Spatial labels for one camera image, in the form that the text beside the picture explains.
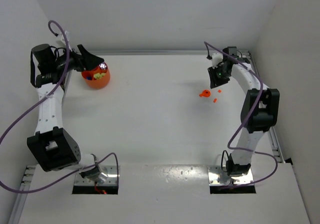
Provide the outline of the purple lego brick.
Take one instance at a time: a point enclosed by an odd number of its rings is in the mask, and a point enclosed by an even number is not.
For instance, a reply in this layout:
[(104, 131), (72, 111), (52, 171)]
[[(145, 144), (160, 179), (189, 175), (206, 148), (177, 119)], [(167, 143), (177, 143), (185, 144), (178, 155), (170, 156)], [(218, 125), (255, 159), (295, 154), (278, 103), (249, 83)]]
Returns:
[(99, 67), (100, 67), (100, 69), (102, 69), (102, 70), (107, 70), (107, 69), (108, 69), (108, 66), (107, 66), (106, 63), (101, 63), (101, 64), (99, 64)]

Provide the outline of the yellow-green lego brick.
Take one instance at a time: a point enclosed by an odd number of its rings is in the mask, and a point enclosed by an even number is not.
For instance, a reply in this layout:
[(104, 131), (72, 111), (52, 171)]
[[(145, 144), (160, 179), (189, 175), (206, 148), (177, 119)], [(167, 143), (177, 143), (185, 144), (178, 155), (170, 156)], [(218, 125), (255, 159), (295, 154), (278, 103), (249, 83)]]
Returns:
[(93, 78), (95, 80), (99, 80), (99, 79), (103, 78), (105, 75), (106, 75), (106, 73), (96, 73), (93, 75)]

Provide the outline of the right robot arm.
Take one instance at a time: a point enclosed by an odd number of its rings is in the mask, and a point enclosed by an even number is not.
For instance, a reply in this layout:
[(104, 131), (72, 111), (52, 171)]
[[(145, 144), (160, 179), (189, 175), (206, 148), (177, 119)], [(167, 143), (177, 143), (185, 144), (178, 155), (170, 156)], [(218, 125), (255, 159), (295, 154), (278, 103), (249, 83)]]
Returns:
[(240, 127), (228, 142), (228, 155), (223, 170), (229, 176), (241, 176), (251, 168), (251, 159), (263, 135), (277, 123), (280, 92), (263, 83), (247, 58), (236, 47), (208, 53), (210, 88), (214, 89), (235, 79), (245, 99), (240, 113)]

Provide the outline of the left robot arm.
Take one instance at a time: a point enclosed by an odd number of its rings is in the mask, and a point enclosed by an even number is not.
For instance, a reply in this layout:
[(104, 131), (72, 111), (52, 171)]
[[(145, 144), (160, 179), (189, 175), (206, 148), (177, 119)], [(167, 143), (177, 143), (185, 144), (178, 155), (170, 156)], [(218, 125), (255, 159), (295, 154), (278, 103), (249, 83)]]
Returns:
[(40, 101), (38, 123), (34, 135), (27, 139), (27, 146), (41, 168), (46, 171), (79, 169), (82, 178), (97, 182), (102, 176), (94, 154), (82, 154), (77, 142), (63, 127), (62, 104), (67, 89), (70, 71), (94, 70), (104, 59), (78, 45), (79, 53), (52, 50), (49, 44), (32, 48), (30, 57), (38, 61), (39, 75), (32, 70), (31, 83), (37, 90)]

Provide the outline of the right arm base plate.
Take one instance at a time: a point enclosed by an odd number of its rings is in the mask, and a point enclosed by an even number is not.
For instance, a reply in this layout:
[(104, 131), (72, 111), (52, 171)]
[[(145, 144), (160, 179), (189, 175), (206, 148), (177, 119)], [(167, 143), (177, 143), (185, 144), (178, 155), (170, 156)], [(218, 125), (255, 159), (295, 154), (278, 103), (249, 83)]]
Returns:
[(207, 170), (210, 186), (243, 185), (254, 181), (251, 169), (248, 174), (236, 176), (229, 176), (220, 166), (209, 166)]

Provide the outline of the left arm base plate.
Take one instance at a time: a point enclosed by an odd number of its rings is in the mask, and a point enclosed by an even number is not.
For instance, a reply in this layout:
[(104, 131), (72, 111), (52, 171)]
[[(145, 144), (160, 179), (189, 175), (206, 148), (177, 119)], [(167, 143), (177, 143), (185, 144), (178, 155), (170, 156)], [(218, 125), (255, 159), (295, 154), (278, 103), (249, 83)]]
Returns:
[(98, 168), (81, 170), (75, 175), (74, 186), (117, 186), (120, 171), (116, 165), (99, 165)]

